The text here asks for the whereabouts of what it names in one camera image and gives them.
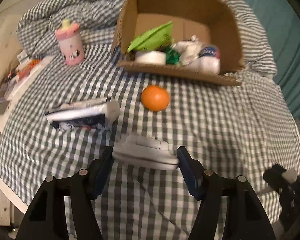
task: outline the orange fruit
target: orange fruit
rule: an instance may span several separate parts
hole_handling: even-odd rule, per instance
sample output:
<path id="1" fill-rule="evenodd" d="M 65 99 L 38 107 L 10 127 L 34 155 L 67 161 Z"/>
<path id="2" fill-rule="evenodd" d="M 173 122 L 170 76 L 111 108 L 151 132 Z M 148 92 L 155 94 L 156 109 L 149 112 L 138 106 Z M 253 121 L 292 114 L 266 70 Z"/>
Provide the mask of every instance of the orange fruit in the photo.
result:
<path id="1" fill-rule="evenodd" d="M 164 88 L 151 85 L 143 90 L 141 102 L 150 111 L 158 112 L 169 105 L 170 95 Z"/>

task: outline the green curtain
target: green curtain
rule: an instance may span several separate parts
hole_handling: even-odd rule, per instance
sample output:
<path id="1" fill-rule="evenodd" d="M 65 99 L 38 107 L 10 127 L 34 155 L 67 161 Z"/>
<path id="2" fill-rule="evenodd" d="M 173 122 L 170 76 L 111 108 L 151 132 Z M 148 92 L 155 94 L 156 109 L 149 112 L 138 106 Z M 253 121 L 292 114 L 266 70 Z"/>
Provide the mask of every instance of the green curtain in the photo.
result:
<path id="1" fill-rule="evenodd" d="M 300 119 L 300 19 L 286 0 L 244 0 L 265 28 L 280 85 L 294 118 Z"/>

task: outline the metal screw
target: metal screw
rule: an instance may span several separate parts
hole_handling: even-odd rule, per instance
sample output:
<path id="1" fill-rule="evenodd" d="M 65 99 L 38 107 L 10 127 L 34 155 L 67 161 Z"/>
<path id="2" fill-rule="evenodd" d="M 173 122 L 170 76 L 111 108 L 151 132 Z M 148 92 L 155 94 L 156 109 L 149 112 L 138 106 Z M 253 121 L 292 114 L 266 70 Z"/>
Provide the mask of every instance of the metal screw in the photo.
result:
<path id="1" fill-rule="evenodd" d="M 239 176 L 237 178 L 240 182 L 245 182 L 246 181 L 246 178 L 244 176 Z"/>
<path id="2" fill-rule="evenodd" d="M 204 174 L 207 176 L 211 176 L 213 174 L 212 170 L 204 170 Z"/>
<path id="3" fill-rule="evenodd" d="M 50 175 L 46 178 L 46 182 L 51 182 L 53 179 L 54 177 Z"/>
<path id="4" fill-rule="evenodd" d="M 79 175 L 80 176 L 84 176 L 84 175 L 87 175 L 88 174 L 88 171 L 86 169 L 82 169 L 79 171 Z"/>

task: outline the checkered tablecloth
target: checkered tablecloth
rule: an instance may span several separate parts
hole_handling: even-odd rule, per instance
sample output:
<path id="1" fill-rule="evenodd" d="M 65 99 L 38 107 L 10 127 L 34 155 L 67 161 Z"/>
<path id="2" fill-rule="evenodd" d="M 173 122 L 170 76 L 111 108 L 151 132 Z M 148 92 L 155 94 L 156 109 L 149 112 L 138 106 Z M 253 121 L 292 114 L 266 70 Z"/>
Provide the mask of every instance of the checkered tablecloth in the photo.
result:
<path id="1" fill-rule="evenodd" d="M 45 0 L 18 24 L 20 43 L 29 54 L 56 55 L 18 102 L 0 142 L 0 177 L 26 204 L 46 176 L 67 177 L 87 167 L 122 133 L 165 140 L 174 150 L 186 146 L 220 176 L 246 176 L 257 193 L 266 187 L 264 170 L 274 163 L 300 174 L 296 126 L 279 86 L 261 76 L 277 70 L 266 33 L 245 2 L 223 0 L 237 19 L 248 70 L 236 74 L 241 86 L 217 87 L 146 73 L 132 76 L 117 67 L 121 54 L 118 49 L 112 54 L 110 47 L 123 1 Z M 65 65 L 54 37 L 65 17 L 81 26 L 86 59 L 78 67 Z M 142 106 L 140 94 L 149 84 L 171 94 L 164 111 Z M 110 131 L 56 131 L 44 116 L 52 106 L 98 97 L 112 97 L 121 105 Z M 277 220 L 278 196 L 259 197 L 270 221 Z M 186 239 L 198 207 L 180 170 L 119 162 L 93 202 L 105 239 Z M 225 211 L 223 201 L 216 239 L 222 237 Z M 69 200 L 66 214 L 69 232 L 75 234 Z"/>

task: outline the open cardboard box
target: open cardboard box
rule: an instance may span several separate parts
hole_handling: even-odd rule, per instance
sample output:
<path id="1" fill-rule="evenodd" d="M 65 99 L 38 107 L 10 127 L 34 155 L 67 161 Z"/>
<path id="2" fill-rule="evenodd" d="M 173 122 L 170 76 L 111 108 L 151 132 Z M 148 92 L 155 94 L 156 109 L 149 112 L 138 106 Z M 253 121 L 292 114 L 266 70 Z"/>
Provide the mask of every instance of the open cardboard box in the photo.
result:
<path id="1" fill-rule="evenodd" d="M 188 40 L 196 35 L 200 41 L 220 49 L 220 74 L 217 76 L 190 70 L 185 66 L 141 64 L 127 54 L 131 41 L 145 31 L 173 22 L 172 38 Z M 112 49 L 120 46 L 125 60 L 118 62 L 127 72 L 154 73 L 237 86 L 234 75 L 224 76 L 243 68 L 242 47 L 235 18 L 220 0 L 125 0 L 117 22 Z"/>

